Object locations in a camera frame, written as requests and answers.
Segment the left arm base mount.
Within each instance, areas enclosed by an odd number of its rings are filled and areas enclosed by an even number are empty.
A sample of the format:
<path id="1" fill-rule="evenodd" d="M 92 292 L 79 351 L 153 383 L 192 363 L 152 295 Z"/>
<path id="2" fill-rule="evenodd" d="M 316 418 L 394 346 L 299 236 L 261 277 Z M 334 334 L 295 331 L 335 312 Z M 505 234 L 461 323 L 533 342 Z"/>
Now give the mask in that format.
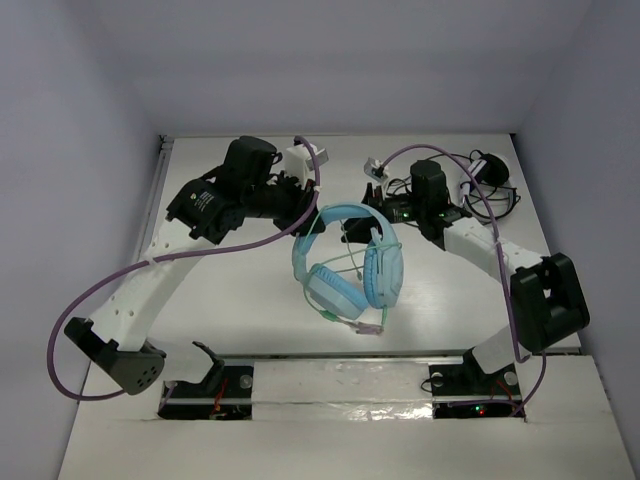
<path id="1" fill-rule="evenodd" d="M 254 363 L 226 363 L 202 342 L 193 341 L 192 344 L 209 357 L 211 366 L 199 382 L 165 382 L 158 417 L 164 420 L 251 420 Z"/>

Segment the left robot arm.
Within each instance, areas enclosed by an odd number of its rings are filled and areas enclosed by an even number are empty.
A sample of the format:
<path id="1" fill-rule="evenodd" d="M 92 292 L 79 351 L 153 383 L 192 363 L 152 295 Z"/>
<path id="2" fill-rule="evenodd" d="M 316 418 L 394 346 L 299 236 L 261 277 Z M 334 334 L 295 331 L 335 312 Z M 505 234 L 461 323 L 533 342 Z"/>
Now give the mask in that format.
<path id="1" fill-rule="evenodd" d="M 86 318 L 65 312 L 63 333 L 119 387 L 138 395 L 160 376 L 166 354 L 148 334 L 164 305 L 198 261 L 252 250 L 311 231 L 320 192 L 324 148 L 301 136 L 279 151 L 242 135 L 221 164 L 190 180 L 166 208 L 140 260 L 90 287 L 83 299 L 113 281 L 120 285 Z"/>

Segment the light blue headphones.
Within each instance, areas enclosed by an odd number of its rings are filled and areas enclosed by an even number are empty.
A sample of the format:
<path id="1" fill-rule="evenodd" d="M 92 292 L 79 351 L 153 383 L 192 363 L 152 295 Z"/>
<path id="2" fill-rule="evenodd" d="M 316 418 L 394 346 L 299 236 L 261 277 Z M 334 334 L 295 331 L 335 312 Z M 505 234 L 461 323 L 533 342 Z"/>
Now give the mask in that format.
<path id="1" fill-rule="evenodd" d="M 362 203 L 335 203 L 326 206 L 314 221 L 326 225 L 350 218 L 375 217 L 383 236 L 373 232 L 370 243 L 312 265 L 308 263 L 317 234 L 298 235 L 291 261 L 294 278 L 300 283 L 307 303 L 322 317 L 342 323 L 360 333 L 381 332 L 388 312 L 397 305 L 404 282 L 403 245 L 394 227 L 384 216 Z"/>

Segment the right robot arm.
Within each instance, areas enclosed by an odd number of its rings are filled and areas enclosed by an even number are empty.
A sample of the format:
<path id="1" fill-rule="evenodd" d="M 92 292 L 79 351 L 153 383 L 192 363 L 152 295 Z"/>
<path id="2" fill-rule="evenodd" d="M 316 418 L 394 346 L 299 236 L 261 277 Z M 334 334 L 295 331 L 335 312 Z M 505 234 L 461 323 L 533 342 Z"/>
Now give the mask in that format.
<path id="1" fill-rule="evenodd" d="M 439 163 L 424 159 L 411 165 L 409 189 L 387 195 L 391 181 L 383 164 L 369 160 L 371 177 L 362 202 L 390 223 L 415 222 L 422 236 L 499 282 L 506 300 L 508 324 L 464 355 L 461 378 L 470 391 L 483 393 L 498 371 L 583 330 L 590 313 L 573 261 L 526 250 L 503 239 L 496 218 L 475 217 L 470 207 L 454 203 Z"/>

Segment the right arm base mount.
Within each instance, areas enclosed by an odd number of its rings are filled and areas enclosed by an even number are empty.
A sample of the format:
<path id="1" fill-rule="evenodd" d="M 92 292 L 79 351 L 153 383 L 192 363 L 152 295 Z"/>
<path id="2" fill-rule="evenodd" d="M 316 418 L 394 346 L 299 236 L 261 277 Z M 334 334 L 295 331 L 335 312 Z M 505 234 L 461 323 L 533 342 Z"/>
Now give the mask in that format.
<path id="1" fill-rule="evenodd" d="M 470 353 L 460 363 L 428 367 L 420 389 L 431 396 L 435 419 L 522 417 L 522 394 L 514 362 L 485 373 Z"/>

